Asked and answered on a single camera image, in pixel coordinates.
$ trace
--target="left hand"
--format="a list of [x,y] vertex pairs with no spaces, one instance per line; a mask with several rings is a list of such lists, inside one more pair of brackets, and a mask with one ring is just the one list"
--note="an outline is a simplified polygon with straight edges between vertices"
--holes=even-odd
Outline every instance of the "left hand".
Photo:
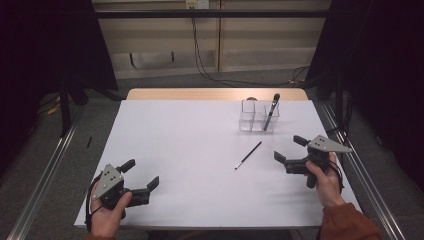
[[[97,182],[93,190],[91,191],[91,197],[96,191]],[[132,193],[125,193],[121,199],[119,199],[116,207],[113,210],[106,209],[104,207],[100,208],[97,212],[95,212],[92,216],[92,226],[91,226],[91,234],[95,237],[105,237],[105,238],[113,238],[115,237],[116,232],[119,229],[121,223],[121,215],[124,211],[125,207],[131,201]],[[91,212],[95,211],[99,207],[103,205],[100,199],[91,202]]]

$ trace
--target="transparent pen holder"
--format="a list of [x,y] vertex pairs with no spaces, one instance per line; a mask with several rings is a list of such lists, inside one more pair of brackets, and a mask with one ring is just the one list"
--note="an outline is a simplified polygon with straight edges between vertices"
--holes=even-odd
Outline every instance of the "transparent pen holder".
[[241,102],[240,131],[274,132],[280,117],[278,103],[270,116],[272,101],[243,100]]

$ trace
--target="brown sleeve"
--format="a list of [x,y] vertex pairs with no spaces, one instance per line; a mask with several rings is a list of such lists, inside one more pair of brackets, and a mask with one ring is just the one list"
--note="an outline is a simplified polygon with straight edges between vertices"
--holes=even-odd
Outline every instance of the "brown sleeve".
[[87,236],[85,236],[85,240],[115,240],[115,238],[96,237],[89,233]]
[[380,230],[352,203],[323,210],[321,239],[381,239]]

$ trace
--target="right hand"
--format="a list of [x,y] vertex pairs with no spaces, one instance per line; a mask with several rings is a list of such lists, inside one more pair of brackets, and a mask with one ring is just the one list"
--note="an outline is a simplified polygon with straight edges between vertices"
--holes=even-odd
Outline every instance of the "right hand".
[[[337,164],[336,155],[329,153],[330,161]],[[321,168],[311,161],[306,162],[308,170],[317,176],[316,191],[323,207],[334,207],[345,204],[343,197],[340,195],[339,178],[333,169],[328,168],[324,173]]]

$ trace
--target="black marker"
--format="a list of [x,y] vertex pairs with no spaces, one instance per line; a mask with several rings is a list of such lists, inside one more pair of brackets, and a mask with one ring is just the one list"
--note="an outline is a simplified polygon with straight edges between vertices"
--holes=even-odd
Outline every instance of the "black marker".
[[278,100],[280,99],[280,94],[276,93],[274,95],[274,100],[272,101],[271,110],[269,111],[268,117],[266,118],[264,132],[267,130],[269,122],[271,121],[272,114],[274,113],[275,106],[277,106]]
[[241,163],[240,163],[237,167],[235,167],[235,168],[234,168],[234,171],[235,171],[235,170],[237,170],[237,169],[240,167],[240,165],[241,165],[244,161],[246,161],[246,159],[250,156],[250,154],[252,154],[252,153],[256,150],[256,148],[258,148],[258,147],[259,147],[259,145],[261,145],[261,143],[262,143],[262,142],[259,142],[259,143],[258,143],[258,145],[256,145],[256,147],[254,147],[254,148],[252,149],[252,151],[250,151],[250,153],[249,153],[249,154],[247,154],[247,156],[246,156],[246,157],[244,157],[244,158],[243,158],[243,160],[241,160]]

